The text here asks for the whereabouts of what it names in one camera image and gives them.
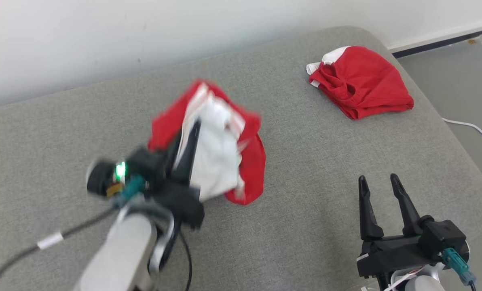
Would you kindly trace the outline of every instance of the folded red garment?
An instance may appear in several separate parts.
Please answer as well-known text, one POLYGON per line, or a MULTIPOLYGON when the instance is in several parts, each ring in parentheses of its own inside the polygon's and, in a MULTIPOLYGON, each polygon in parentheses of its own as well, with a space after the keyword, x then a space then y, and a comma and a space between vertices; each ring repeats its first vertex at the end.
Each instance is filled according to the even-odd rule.
POLYGON ((202 84, 205 84, 216 98, 221 98, 244 119, 245 126, 237 143, 238 151, 241 154, 239 175, 244 182, 243 193, 240 194, 239 189, 232 189, 225 195, 233 203, 246 205, 261 196, 264 188, 266 154, 259 137, 261 118, 258 114, 233 103, 217 85, 204 80, 196 80, 171 107, 153 120, 152 136, 148 148, 150 150, 166 149, 169 146, 182 127, 189 101, 202 84))
POLYGON ((309 82, 352 119, 413 108, 396 68, 363 46, 345 46, 327 53, 321 63, 307 65, 309 82))

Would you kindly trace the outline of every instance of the white wire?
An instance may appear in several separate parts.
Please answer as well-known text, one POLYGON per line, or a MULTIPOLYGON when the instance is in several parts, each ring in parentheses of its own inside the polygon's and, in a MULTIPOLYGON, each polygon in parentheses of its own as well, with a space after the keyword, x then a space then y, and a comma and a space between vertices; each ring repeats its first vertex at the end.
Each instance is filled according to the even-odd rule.
POLYGON ((460 121, 454 121, 454 120, 449 120, 449 119, 446 119, 446 118, 442 118, 443 121, 446 121, 448 123, 454 123, 454 124, 460 124, 460 125, 467 125, 468 127, 473 127, 474 129, 476 129, 477 131, 479 131, 481 134, 482 134, 482 130, 480 129, 480 127, 472 124, 472 123, 467 123, 467 122, 460 122, 460 121))

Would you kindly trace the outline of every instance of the cable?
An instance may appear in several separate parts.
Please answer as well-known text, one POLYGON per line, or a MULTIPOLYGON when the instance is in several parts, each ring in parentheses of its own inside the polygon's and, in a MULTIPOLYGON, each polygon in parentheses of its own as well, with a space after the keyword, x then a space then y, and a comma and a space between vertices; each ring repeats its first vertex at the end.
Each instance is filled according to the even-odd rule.
POLYGON ((468 127, 473 127, 474 129, 476 129, 477 131, 479 131, 482 134, 482 130, 480 129, 480 127, 478 127, 478 126, 476 126, 472 123, 454 121, 454 120, 449 120, 449 119, 446 119, 446 118, 442 118, 442 120, 446 121, 448 123, 459 124, 459 125, 467 125, 468 127))
POLYGON ((64 232, 57 233, 57 234, 54 234, 52 236, 49 236, 46 239, 39 241, 36 245, 19 252, 18 254, 13 256, 10 260, 8 260, 6 263, 4 263, 2 265, 2 267, 0 267, 0 278, 2 277, 2 275, 4 275, 4 273, 10 267, 12 267, 16 263, 18 263, 23 258, 26 258, 26 257, 36 253, 37 251, 44 250, 47 247, 51 247, 52 245, 55 245, 56 243, 59 243, 63 239, 68 238, 68 237, 70 237, 74 234, 77 234, 78 232, 80 232, 81 230, 84 230, 87 227, 91 227, 91 226, 95 225, 97 222, 102 221, 106 217, 113 214, 115 212, 115 210, 116 210, 116 208, 110 208, 110 209, 106 210, 105 212, 97 215, 96 217, 94 217, 92 219, 89 219, 89 220, 87 220, 87 221, 85 221, 85 222, 83 222, 79 225, 76 225, 76 226, 74 226, 74 227, 72 227, 72 228, 70 228, 70 229, 68 229, 64 232))
POLYGON ((191 287, 191 280, 192 280, 191 250, 189 250, 189 245, 187 245, 187 241, 185 241, 185 238, 182 232, 180 232, 180 238, 182 239, 182 243, 184 243, 185 252, 187 253, 187 260, 189 260, 189 276, 187 277, 187 286, 185 287, 185 291, 189 291, 189 288, 191 287))

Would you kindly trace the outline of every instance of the white wall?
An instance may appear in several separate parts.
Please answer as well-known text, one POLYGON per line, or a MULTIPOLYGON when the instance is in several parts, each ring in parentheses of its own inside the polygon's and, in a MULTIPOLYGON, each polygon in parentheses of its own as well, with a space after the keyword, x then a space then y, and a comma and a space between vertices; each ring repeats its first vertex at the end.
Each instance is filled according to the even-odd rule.
POLYGON ((0 104, 336 25, 398 49, 481 30, 482 0, 0 0, 0 104))

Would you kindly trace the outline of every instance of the black cable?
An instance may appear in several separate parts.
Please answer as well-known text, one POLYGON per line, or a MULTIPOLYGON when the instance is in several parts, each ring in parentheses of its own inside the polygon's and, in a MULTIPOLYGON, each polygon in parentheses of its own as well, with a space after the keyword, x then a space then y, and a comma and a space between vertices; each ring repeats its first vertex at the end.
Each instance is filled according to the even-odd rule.
POLYGON ((189 291, 189 288, 191 287, 191 280, 192 280, 191 250, 189 250, 189 245, 187 245, 187 241, 185 241, 185 238, 182 232, 180 232, 180 238, 182 239, 182 243, 184 243, 185 252, 187 253, 187 260, 189 260, 189 276, 187 277, 187 286, 185 287, 185 291, 189 291))
MULTIPOLYGON (((80 232, 81 230, 84 230, 85 228, 91 227, 94 224, 96 224, 97 222, 102 221, 103 219, 105 219, 106 217, 108 217, 112 213, 114 213, 115 210, 116 210, 116 208, 110 208, 110 209, 106 210, 105 212, 97 215, 96 217, 94 217, 92 219, 89 219, 89 220, 87 220, 87 221, 85 221, 85 222, 83 222, 79 225, 76 225, 76 226, 70 228, 69 230, 66 230, 66 231, 62 232, 61 235, 63 236, 63 238, 68 238, 68 237, 72 236, 73 234, 76 234, 76 233, 80 232)), ((38 245, 34 245, 32 247, 29 247, 29 248, 19 252, 15 256, 13 256, 10 260, 8 260, 6 263, 4 263, 2 265, 2 267, 0 267, 0 278, 14 264, 18 263, 23 258, 28 257, 29 255, 32 255, 39 250, 40 250, 40 247, 38 247, 38 245)))

